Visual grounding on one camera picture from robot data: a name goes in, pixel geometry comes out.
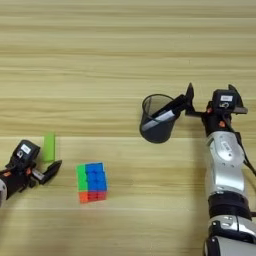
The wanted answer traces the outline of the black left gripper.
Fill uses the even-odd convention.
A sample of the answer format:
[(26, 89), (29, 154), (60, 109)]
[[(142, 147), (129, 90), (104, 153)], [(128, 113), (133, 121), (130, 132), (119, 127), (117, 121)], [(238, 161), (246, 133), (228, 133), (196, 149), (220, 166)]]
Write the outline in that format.
[(61, 164), (61, 160), (55, 161), (42, 173), (33, 169), (36, 166), (34, 161), (30, 163), (9, 162), (5, 169), (0, 171), (0, 201), (8, 200), (16, 192), (22, 192), (27, 187), (33, 188), (36, 185), (34, 178), (40, 185), (44, 185), (58, 173)]

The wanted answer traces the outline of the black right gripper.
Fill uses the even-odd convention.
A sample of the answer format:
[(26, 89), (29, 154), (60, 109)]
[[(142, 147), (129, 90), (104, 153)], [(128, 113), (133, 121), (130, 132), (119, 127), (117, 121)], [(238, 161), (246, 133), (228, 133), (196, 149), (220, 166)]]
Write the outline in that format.
[(234, 130), (231, 126), (231, 114), (247, 114), (248, 109), (244, 106), (242, 97), (238, 90), (231, 84), (228, 85), (230, 90), (236, 93), (236, 103), (234, 110), (232, 108), (219, 108), (212, 101), (208, 102), (205, 112), (196, 111), (193, 106), (194, 88), (192, 84), (188, 85), (186, 91), (187, 105), (185, 114), (187, 116), (202, 118), (207, 136), (214, 132), (231, 132)]

